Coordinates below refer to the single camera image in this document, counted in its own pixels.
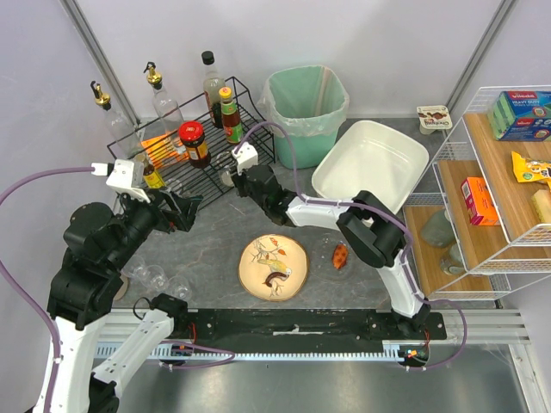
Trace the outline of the small yellow label bottle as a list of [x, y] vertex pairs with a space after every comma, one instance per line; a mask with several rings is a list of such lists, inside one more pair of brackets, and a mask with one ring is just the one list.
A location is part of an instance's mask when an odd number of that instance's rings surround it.
[[149, 188], [164, 188], [166, 186], [162, 176], [155, 169], [154, 165], [149, 161], [145, 154], [140, 153], [135, 156], [135, 160], [142, 163], [143, 177]]

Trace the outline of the glass jar with rice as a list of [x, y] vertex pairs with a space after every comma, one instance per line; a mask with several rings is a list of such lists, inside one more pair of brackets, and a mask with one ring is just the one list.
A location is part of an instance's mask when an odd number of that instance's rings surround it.
[[233, 188], [232, 172], [236, 168], [236, 160], [231, 151], [221, 152], [216, 156], [214, 165], [218, 169], [219, 178], [223, 185]]

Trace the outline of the yellow cap chili sauce bottle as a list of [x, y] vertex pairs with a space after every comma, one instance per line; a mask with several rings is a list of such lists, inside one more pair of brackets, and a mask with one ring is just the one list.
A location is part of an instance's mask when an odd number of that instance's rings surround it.
[[228, 86], [219, 90], [219, 97], [226, 140], [230, 145], [237, 145], [244, 137], [238, 104], [233, 96], [232, 89]]

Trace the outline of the red lid sauce jar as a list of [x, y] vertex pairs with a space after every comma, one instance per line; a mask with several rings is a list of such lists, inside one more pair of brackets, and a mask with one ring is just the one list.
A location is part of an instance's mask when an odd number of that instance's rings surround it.
[[178, 129], [180, 141], [186, 149], [189, 163], [198, 169], [206, 168], [211, 161], [203, 125], [198, 121], [186, 121]]

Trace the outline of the floral ceramic plate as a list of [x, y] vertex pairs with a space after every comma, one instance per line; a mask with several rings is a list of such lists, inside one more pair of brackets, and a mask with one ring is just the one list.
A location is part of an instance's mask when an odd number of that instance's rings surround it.
[[305, 285], [309, 257], [304, 247], [278, 234], [262, 235], [243, 249], [238, 264], [241, 286], [254, 297], [282, 302]]

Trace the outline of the glass oil bottle gold spout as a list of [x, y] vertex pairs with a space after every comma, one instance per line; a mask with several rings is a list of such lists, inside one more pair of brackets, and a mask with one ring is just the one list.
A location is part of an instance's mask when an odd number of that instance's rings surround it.
[[154, 62], [149, 61], [144, 69], [146, 81], [153, 90], [152, 104], [163, 124], [168, 139], [176, 151], [181, 152], [181, 140], [178, 130], [183, 123], [183, 116], [176, 99], [163, 84], [163, 77]]

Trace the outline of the clear glass plate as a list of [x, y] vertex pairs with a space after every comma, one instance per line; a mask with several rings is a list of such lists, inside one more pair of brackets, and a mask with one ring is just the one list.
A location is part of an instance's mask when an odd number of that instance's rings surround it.
[[325, 234], [312, 248], [311, 272], [321, 280], [345, 282], [354, 276], [356, 259], [340, 237]]

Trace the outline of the dark soy sauce bottle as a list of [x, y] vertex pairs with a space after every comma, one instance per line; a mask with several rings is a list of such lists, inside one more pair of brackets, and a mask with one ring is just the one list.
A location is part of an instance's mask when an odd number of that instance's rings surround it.
[[219, 91], [226, 86], [226, 83], [224, 78], [219, 74], [212, 51], [202, 52], [201, 60], [205, 68], [203, 94], [206, 98], [210, 119], [216, 128], [222, 129], [223, 122]]

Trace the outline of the wide glass jar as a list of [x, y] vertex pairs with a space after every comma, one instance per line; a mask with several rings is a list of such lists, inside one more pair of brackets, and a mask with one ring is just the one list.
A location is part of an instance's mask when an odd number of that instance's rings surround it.
[[182, 182], [176, 178], [170, 178], [165, 181], [166, 187], [176, 194], [181, 194], [184, 190]]

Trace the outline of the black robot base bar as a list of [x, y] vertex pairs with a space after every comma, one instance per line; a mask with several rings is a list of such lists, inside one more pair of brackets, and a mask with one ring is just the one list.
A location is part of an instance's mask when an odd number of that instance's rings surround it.
[[414, 328], [389, 311], [373, 309], [199, 309], [176, 320], [172, 338], [224, 350], [280, 346], [335, 346], [357, 341], [424, 342], [447, 338], [443, 316], [432, 312]]

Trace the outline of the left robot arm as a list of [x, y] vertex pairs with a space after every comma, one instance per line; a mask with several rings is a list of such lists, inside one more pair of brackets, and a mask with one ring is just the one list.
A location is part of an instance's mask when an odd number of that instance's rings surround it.
[[50, 348], [37, 408], [46, 412], [115, 412], [132, 377], [166, 338], [188, 326], [185, 301], [161, 293], [139, 326], [100, 366], [99, 335], [122, 287], [121, 271], [152, 231], [189, 231], [200, 195], [146, 191], [147, 201], [124, 194], [123, 211], [101, 202], [79, 207], [65, 230], [67, 249], [53, 277], [47, 314], [58, 331]]

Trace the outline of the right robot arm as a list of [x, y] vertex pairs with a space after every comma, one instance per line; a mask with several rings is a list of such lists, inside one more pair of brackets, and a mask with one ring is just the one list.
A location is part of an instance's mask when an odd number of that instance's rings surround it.
[[356, 256], [380, 275], [392, 314], [405, 333], [422, 332], [430, 304], [412, 276], [407, 252], [412, 235], [369, 191], [350, 200], [309, 197], [283, 188], [268, 165], [230, 168], [241, 197], [251, 198], [275, 224], [339, 231]]

